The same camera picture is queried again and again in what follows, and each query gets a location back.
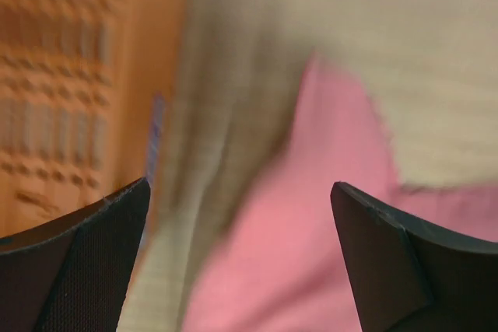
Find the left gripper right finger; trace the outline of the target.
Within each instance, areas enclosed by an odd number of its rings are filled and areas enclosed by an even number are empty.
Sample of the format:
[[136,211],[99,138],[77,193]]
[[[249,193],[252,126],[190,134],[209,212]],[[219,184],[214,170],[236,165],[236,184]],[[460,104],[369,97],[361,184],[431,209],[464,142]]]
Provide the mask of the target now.
[[364,331],[495,331],[497,245],[337,182],[331,208]]

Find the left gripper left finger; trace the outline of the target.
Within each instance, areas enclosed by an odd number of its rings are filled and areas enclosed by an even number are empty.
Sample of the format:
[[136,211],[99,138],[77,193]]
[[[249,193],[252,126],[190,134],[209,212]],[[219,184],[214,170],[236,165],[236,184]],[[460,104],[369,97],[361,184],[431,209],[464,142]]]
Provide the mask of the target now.
[[151,190],[141,178],[77,211],[1,239],[4,332],[115,332]]

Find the pink t shirt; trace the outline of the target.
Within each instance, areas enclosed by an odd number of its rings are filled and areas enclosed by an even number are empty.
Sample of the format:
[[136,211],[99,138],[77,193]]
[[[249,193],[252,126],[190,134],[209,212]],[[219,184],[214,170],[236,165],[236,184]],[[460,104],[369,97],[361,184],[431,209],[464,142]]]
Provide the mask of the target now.
[[496,186],[404,186],[363,86],[313,57],[289,141],[205,262],[183,330],[358,331],[330,203],[337,181],[449,229],[497,238]]

